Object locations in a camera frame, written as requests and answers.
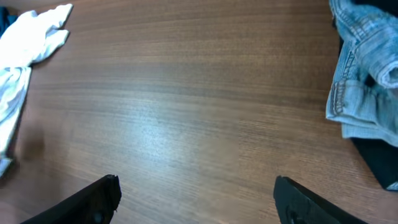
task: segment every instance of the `denim garment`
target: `denim garment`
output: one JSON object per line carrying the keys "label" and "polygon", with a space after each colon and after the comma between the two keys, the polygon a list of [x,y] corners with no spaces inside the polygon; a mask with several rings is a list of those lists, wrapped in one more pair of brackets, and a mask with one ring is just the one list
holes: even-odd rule
{"label": "denim garment", "polygon": [[359,67],[378,84],[398,87],[398,18],[377,7],[351,0],[329,0],[340,36]]}
{"label": "denim garment", "polygon": [[361,68],[345,42],[326,105],[326,118],[341,122],[344,138],[383,139],[398,146],[398,100],[383,86],[366,86]]}

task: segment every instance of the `brown wooden surface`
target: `brown wooden surface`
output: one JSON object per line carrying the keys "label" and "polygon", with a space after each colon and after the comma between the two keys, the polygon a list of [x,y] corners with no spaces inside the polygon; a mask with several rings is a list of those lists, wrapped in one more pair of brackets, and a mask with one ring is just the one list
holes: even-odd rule
{"label": "brown wooden surface", "polygon": [[33,69],[6,223],[105,174],[123,191],[113,223],[276,224],[277,175],[397,223],[398,194],[325,119],[338,54],[327,1],[79,0],[66,29]]}

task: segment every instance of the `denim sleeve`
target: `denim sleeve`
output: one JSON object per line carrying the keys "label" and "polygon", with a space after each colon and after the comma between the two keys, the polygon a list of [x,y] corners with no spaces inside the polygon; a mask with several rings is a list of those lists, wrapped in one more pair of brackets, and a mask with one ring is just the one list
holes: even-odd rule
{"label": "denim sleeve", "polygon": [[351,0],[329,0],[340,36],[380,85],[398,87],[398,19]]}

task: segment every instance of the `white garment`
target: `white garment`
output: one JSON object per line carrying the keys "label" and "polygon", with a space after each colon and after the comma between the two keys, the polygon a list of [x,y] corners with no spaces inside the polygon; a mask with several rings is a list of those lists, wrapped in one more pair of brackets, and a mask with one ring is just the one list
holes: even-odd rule
{"label": "white garment", "polygon": [[[40,62],[61,47],[69,34],[58,30],[72,10],[72,4],[37,15],[35,11],[20,15],[0,39],[0,159],[14,135],[24,103],[32,62]],[[0,176],[3,169],[0,165]]]}

